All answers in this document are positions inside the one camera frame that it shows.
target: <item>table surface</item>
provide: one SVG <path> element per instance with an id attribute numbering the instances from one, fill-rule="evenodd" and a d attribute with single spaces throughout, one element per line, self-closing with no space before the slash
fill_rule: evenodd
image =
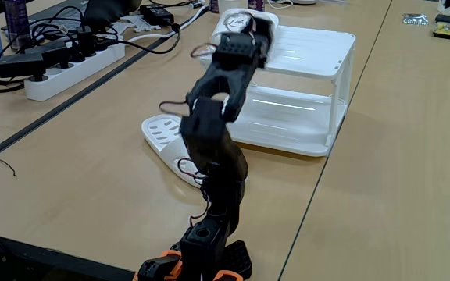
<path id="1" fill-rule="evenodd" d="M 355 34 L 354 87 L 388 5 L 388 0 L 321 2 L 276 13 L 283 25 Z M 204 201 L 162 163 L 140 125 L 159 114 L 161 101 L 183 99 L 204 73 L 189 54 L 209 40 L 217 20 L 204 15 L 183 32 L 175 52 L 146 56 L 3 151 L 0 156 L 18 178 L 0 164 L 0 236 L 130 270 L 178 241 L 187 217 L 201 212 Z M 258 73 L 255 81 L 331 92 L 328 82 L 279 74 Z M 276 279 L 325 158 L 250 146 L 244 153 L 250 180 L 230 242 L 246 241 L 253 280 Z"/>
<path id="2" fill-rule="evenodd" d="M 27 3 L 27 9 L 29 14 L 34 14 L 36 12 L 47 9 L 53 5 L 56 5 L 63 0 L 39 0 Z M 184 22 L 185 20 L 191 18 L 194 11 L 188 11 L 186 9 L 179 8 L 175 11 L 175 21 Z M 0 27 L 5 26 L 5 15 L 0 14 Z M 167 33 L 168 29 L 163 28 L 157 31 L 151 31 L 151 33 Z M 132 29 L 127 30 L 124 34 L 126 38 L 134 37 L 140 34 L 136 34 Z M 137 41 L 137 44 L 142 46 L 149 46 L 154 43 L 157 38 L 146 38 Z M 7 44 L 7 40 L 2 36 L 3 44 Z M 52 109 L 61 105 L 64 101 L 73 97 L 75 94 L 82 91 L 84 88 L 93 84 L 95 81 L 102 78 L 104 75 L 120 66 L 122 63 L 126 62 L 128 59 L 132 58 L 134 55 L 139 53 L 140 50 L 132 47 L 127 47 L 126 56 L 112 65 L 104 68 L 103 70 L 97 72 L 96 74 L 88 77 L 87 79 L 81 81 L 80 83 L 64 90 L 62 93 L 48 99 L 47 101 L 31 101 L 25 96 L 25 91 L 15 91 L 12 93 L 0 94 L 0 143 L 11 137 L 13 134 L 22 130 L 25 126 L 31 124 L 33 121 L 39 119 L 44 114 L 50 112 Z"/>
<path id="3" fill-rule="evenodd" d="M 450 280 L 450 40 L 394 0 L 282 280 Z"/>

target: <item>robotic arm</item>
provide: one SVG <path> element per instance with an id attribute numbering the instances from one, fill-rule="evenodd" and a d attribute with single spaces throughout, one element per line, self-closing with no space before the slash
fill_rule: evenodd
<path id="1" fill-rule="evenodd" d="M 190 115 L 182 118 L 180 133 L 191 160 L 206 175 L 201 190 L 211 207 L 173 245 L 176 251 L 142 265 L 139 281 L 239 280 L 251 275 L 244 242 L 226 247 L 227 238 L 238 227 L 248 176 L 248 163 L 226 124 L 237 119 L 253 74 L 265 66 L 273 36 L 270 24 L 252 16 L 242 32 L 222 34 L 210 67 L 187 95 Z M 212 100 L 218 93 L 229 94 L 225 104 Z M 241 276 L 234 277 L 232 272 Z"/>

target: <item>plug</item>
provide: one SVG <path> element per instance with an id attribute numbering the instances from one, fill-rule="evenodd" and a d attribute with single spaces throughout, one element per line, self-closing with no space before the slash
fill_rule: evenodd
<path id="1" fill-rule="evenodd" d="M 175 18 L 171 12 L 168 12 L 160 5 L 142 5 L 140 6 L 140 14 L 144 20 L 151 25 L 170 26 L 175 22 Z"/>
<path id="2" fill-rule="evenodd" d="M 77 43 L 84 56 L 95 55 L 95 36 L 89 26 L 82 26 L 76 29 Z"/>
<path id="3" fill-rule="evenodd" d="M 73 44 L 72 47 L 69 48 L 69 53 L 71 55 L 71 62 L 84 62 L 84 55 L 80 52 L 79 46 Z"/>
<path id="4" fill-rule="evenodd" d="M 57 63 L 60 64 L 62 69 L 69 68 L 70 53 L 66 43 L 61 40 L 51 41 L 34 48 L 28 48 L 25 50 L 25 54 L 42 54 L 46 68 L 52 67 Z"/>
<path id="5" fill-rule="evenodd" d="M 33 81 L 43 81 L 46 73 L 42 54 L 5 55 L 0 60 L 0 77 L 10 78 L 32 75 Z"/>

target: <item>white plastic shelf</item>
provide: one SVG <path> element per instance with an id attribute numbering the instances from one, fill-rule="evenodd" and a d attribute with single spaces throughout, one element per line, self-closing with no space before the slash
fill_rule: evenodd
<path id="1" fill-rule="evenodd" d="M 239 118 L 229 123 L 234 141 L 302 155 L 324 156 L 331 98 L 315 94 L 250 87 Z M 338 126 L 347 105 L 337 103 Z"/>
<path id="2" fill-rule="evenodd" d="M 234 140 L 301 155 L 325 156 L 347 112 L 355 35 L 277 26 L 264 71 L 330 81 L 330 97 L 250 87 L 235 123 Z M 212 56 L 203 56 L 204 67 Z"/>

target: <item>power strip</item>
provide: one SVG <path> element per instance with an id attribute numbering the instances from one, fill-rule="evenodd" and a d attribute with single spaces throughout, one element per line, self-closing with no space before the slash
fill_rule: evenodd
<path id="1" fill-rule="evenodd" d="M 115 44 L 83 62 L 70 62 L 68 69 L 47 69 L 44 80 L 40 82 L 25 79 L 25 94 L 31 100 L 45 101 L 124 58 L 125 47 L 124 44 Z"/>

